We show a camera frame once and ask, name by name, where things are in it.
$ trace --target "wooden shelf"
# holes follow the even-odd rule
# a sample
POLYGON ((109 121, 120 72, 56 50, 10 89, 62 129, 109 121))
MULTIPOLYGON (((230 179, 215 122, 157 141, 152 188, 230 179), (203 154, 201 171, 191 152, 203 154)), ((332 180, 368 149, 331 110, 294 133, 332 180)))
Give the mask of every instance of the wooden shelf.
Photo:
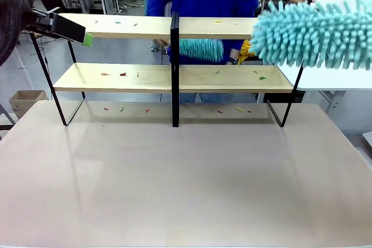
MULTIPOLYGON (((54 88, 77 92, 170 93, 170 70, 167 65, 75 63, 54 88)), ((292 89, 276 66, 180 66, 181 93, 288 93, 292 89)))
MULTIPOLYGON (((170 17, 60 14, 96 38, 170 38, 170 17)), ((250 39, 257 19, 181 17, 183 39, 250 39)))

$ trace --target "gray floor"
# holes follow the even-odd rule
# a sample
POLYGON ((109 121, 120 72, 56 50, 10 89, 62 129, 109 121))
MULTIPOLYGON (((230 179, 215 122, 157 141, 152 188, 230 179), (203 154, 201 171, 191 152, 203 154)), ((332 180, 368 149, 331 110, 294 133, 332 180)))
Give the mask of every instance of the gray floor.
MULTIPOLYGON (((127 15, 142 16, 143 8, 130 8, 127 15)), ((51 98, 47 81, 35 55, 28 34, 22 34, 17 46, 19 55, 26 66, 17 69, 14 61, 8 60, 0 67, 0 103, 9 112, 13 112, 9 99, 18 90, 43 89, 51 98)), ((63 39, 42 37, 45 56, 48 59, 50 75, 55 82, 72 64, 72 59, 63 39)), ((152 41, 149 39, 94 39, 92 47, 73 44, 78 62, 90 63, 128 63, 128 64, 161 64, 161 52, 151 52, 152 41)), ((168 56, 164 55, 163 64, 169 64, 168 56)), ((80 99, 80 94, 70 92, 58 93, 58 98, 80 99)), ((117 94, 117 93, 87 93, 88 100, 107 100, 124 102, 159 102, 160 94, 117 94)), ((162 102, 170 102, 170 95, 163 94, 162 102)), ((230 102, 255 102, 255 95, 233 94, 230 102)))

